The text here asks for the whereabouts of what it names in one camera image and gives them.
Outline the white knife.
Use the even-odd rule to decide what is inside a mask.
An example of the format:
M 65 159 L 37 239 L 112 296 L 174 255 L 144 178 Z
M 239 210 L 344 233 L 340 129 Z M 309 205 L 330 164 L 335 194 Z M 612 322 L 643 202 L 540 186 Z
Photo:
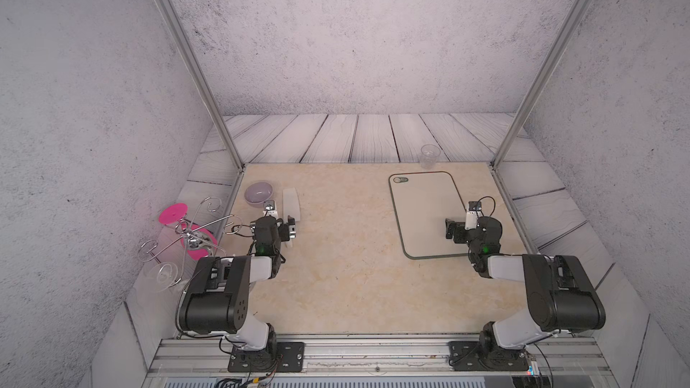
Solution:
M 291 217 L 296 222 L 301 220 L 301 209 L 299 204 L 298 192 L 295 188 L 286 188 L 283 190 L 283 214 L 285 217 Z

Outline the white green-edged cutting board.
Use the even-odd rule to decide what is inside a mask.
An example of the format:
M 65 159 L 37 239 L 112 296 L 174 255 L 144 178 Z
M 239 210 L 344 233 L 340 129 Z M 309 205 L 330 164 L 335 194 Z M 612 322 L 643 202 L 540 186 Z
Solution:
M 449 172 L 404 172 L 388 179 L 402 251 L 411 260 L 465 257 L 446 237 L 446 221 L 463 221 L 465 203 Z

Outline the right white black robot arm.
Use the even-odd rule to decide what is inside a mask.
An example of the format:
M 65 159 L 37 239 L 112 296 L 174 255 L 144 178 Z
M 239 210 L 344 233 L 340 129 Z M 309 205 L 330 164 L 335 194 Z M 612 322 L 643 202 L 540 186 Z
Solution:
M 486 323 L 479 339 L 449 343 L 455 371 L 531 371 L 526 347 L 561 332 L 602 329 L 606 311 L 580 260 L 571 255 L 508 255 L 501 252 L 502 224 L 469 212 L 464 222 L 446 221 L 446 237 L 468 247 L 474 271 L 490 280 L 517 281 L 526 291 L 526 308 Z

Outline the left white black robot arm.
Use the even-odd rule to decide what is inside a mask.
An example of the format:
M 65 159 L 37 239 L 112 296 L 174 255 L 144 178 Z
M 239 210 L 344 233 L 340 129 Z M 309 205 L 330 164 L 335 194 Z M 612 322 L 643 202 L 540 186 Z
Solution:
M 230 372 L 269 372 L 278 366 L 274 328 L 250 314 L 251 287 L 276 278 L 281 247 L 296 236 L 296 220 L 264 216 L 251 224 L 253 248 L 246 255 L 205 257 L 181 296 L 177 328 L 187 337 L 219 337 L 231 344 Z

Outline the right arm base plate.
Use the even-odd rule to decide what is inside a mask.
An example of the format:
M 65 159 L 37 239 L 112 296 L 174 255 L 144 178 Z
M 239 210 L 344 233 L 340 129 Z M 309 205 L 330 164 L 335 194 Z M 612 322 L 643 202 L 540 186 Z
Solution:
M 488 350 L 479 341 L 451 341 L 448 364 L 461 372 L 526 372 L 530 364 L 524 350 Z

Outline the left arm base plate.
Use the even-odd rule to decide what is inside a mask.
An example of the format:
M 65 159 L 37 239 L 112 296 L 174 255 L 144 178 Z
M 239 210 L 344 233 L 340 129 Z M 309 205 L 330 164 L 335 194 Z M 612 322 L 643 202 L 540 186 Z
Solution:
M 269 342 L 263 350 L 233 348 L 227 366 L 229 373 L 300 373 L 303 370 L 305 343 Z

